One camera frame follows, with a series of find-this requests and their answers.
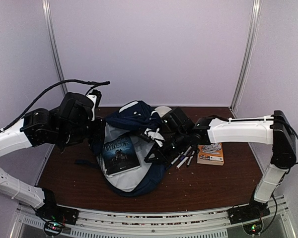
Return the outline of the dark Wuthering Heights book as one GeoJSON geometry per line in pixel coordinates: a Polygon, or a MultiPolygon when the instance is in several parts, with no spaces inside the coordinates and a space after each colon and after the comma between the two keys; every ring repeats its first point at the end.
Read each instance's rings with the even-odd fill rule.
{"type": "Polygon", "coordinates": [[[141,166],[129,136],[120,136],[104,144],[101,156],[107,177],[113,177],[141,166]]]}

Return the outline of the navy blue student backpack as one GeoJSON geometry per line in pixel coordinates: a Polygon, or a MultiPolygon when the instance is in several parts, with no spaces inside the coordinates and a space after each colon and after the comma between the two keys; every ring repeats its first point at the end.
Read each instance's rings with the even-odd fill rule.
{"type": "Polygon", "coordinates": [[[135,197],[153,191],[164,176],[164,166],[145,162],[145,156],[152,146],[157,146],[158,144],[154,141],[147,142],[143,140],[139,137],[139,134],[147,128],[160,128],[161,134],[162,118],[154,109],[144,101],[135,100],[106,116],[104,119],[103,143],[95,141],[90,144],[91,150],[96,157],[96,162],[75,160],[74,163],[101,170],[108,186],[120,196],[135,197]],[[131,138],[141,166],[113,177],[107,177],[101,156],[103,146],[120,136],[129,136],[131,138]]]}

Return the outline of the orange cartoon paperback book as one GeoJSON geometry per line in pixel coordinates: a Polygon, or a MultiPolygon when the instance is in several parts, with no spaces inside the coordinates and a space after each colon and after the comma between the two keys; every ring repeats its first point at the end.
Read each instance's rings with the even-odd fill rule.
{"type": "Polygon", "coordinates": [[[224,154],[222,143],[212,143],[211,145],[199,145],[197,156],[198,164],[224,165],[224,154]]]}

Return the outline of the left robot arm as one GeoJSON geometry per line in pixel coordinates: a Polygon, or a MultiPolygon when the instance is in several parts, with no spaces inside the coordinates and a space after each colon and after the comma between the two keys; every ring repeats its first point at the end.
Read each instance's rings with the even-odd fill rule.
{"type": "MultiPolygon", "coordinates": [[[[104,120],[96,114],[101,100],[101,92],[97,87],[109,84],[110,81],[67,79],[44,89],[16,119],[0,129],[0,158],[43,144],[56,145],[64,151],[67,147],[80,144],[86,139],[103,139],[104,120]],[[31,110],[44,94],[66,83],[79,83],[91,88],[86,94],[68,92],[61,104],[52,110],[31,110]]],[[[57,220],[62,215],[51,190],[31,186],[9,175],[1,167],[0,193],[26,203],[38,214],[50,220],[57,220]]]]}

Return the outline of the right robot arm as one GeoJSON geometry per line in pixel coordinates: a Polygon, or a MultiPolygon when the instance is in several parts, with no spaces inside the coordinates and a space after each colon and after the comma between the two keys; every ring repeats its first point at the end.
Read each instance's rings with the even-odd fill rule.
{"type": "Polygon", "coordinates": [[[255,118],[209,116],[192,123],[180,108],[175,108],[164,115],[162,122],[164,131],[171,133],[168,140],[162,137],[159,129],[144,132],[146,138],[158,144],[152,153],[158,156],[159,162],[184,146],[255,143],[272,147],[269,164],[245,207],[244,213],[249,219],[255,219],[263,212],[286,173],[297,163],[298,134],[280,110],[255,118]]]}

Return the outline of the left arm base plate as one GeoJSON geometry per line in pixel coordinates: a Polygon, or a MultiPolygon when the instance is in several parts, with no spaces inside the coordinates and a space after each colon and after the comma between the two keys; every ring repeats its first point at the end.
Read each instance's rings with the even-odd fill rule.
{"type": "Polygon", "coordinates": [[[75,225],[79,215],[77,209],[67,207],[57,207],[55,209],[41,207],[36,209],[35,213],[44,221],[54,221],[62,225],[75,225]]]}

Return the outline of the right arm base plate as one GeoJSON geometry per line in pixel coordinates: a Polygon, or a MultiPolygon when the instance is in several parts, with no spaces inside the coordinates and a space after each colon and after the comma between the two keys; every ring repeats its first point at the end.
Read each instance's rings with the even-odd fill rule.
{"type": "Polygon", "coordinates": [[[258,220],[263,216],[270,215],[270,210],[251,205],[232,207],[227,210],[231,224],[244,223],[252,220],[258,220]]]}

